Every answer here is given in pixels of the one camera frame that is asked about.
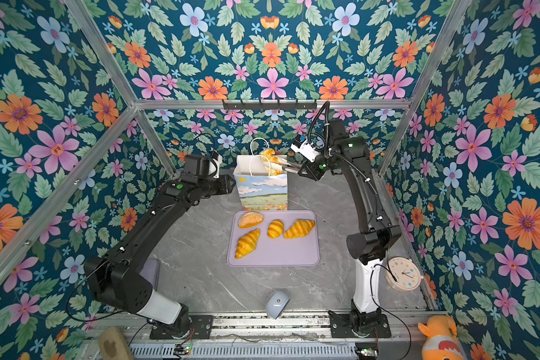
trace white computer mouse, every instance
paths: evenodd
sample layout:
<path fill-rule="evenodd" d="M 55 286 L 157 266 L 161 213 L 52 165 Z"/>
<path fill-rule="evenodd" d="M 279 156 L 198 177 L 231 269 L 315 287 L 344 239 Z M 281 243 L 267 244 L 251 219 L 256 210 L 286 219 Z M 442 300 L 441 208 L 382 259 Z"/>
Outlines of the white computer mouse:
<path fill-rule="evenodd" d="M 277 319 L 284 311 L 286 304 L 290 301 L 290 295 L 285 290 L 275 291 L 266 303 L 266 314 L 273 319 Z"/>

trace croissant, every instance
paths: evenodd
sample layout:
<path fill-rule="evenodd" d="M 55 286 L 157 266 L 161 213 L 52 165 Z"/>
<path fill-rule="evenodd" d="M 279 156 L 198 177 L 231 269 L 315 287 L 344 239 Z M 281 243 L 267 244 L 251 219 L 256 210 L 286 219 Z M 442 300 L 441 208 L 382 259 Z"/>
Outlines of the croissant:
<path fill-rule="evenodd" d="M 284 232 L 284 223 L 280 220 L 274 220 L 268 225 L 268 237 L 275 239 Z"/>
<path fill-rule="evenodd" d="M 258 225 L 262 221 L 264 221 L 264 216 L 262 214 L 259 212 L 250 211 L 245 213 L 244 216 L 240 218 L 240 221 L 238 221 L 238 227 L 240 229 L 245 229 L 247 227 Z"/>
<path fill-rule="evenodd" d="M 297 237 L 304 237 L 312 231 L 316 226 L 316 221 L 312 220 L 296 220 L 294 225 L 284 233 L 285 239 L 294 239 Z"/>
<path fill-rule="evenodd" d="M 244 256 L 250 254 L 256 249 L 256 244 L 258 243 L 258 238 L 260 237 L 260 230 L 252 230 L 248 234 L 242 236 L 238 239 L 236 245 L 236 259 L 241 259 Z"/>

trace gray marble floor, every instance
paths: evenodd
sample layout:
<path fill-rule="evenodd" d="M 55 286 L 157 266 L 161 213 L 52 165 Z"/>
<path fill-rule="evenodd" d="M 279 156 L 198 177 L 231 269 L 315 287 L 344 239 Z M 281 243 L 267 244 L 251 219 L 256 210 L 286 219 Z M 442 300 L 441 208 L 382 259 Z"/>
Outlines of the gray marble floor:
<path fill-rule="evenodd" d="M 290 174 L 289 209 L 316 213 L 320 263 L 313 267 L 239 268 L 226 263 L 234 213 L 242 210 L 236 190 L 213 196 L 191 208 L 166 233 L 150 258 L 160 260 L 158 291 L 194 312 L 263 311 L 275 289 L 287 289 L 288 309 L 350 307 L 355 265 L 346 249 L 346 235 L 358 231 L 350 189 L 342 176 L 319 182 Z M 390 257 L 405 256 L 402 239 Z M 385 308 L 424 308 L 422 292 L 397 292 L 380 278 Z"/>

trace white bag handle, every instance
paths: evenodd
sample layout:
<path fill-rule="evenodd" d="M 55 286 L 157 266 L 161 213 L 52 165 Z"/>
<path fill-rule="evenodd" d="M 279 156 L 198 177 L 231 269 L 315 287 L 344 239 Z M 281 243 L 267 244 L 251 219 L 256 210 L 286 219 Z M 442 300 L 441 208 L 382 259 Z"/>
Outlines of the white bag handle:
<path fill-rule="evenodd" d="M 253 138 L 252 141 L 250 141 L 250 154 L 254 155 L 254 151 L 252 150 L 252 143 L 256 140 L 263 140 L 265 143 L 266 143 L 266 146 L 270 149 L 270 144 L 268 143 L 268 141 L 266 141 L 266 139 L 264 138 Z"/>
<path fill-rule="evenodd" d="M 250 164 L 248 165 L 248 168 L 250 169 L 250 176 L 252 176 L 252 160 L 254 160 L 254 158 L 257 157 L 257 156 L 262 156 L 262 157 L 266 158 L 266 160 L 267 160 L 268 163 L 270 164 L 270 159 L 267 158 L 267 157 L 264 156 L 264 155 L 258 154 L 258 155 L 252 156 L 252 158 L 250 159 Z M 268 176 L 270 176 L 270 168 L 266 168 L 266 169 L 268 169 Z"/>

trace orange plush toy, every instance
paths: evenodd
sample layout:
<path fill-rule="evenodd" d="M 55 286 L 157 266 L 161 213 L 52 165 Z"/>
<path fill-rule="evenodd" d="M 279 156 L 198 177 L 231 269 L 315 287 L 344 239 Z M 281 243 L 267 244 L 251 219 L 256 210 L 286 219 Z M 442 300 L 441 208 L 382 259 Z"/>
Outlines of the orange plush toy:
<path fill-rule="evenodd" d="M 422 360 L 464 360 L 451 316 L 432 316 L 428 324 L 418 323 L 418 329 L 428 336 L 422 347 Z"/>

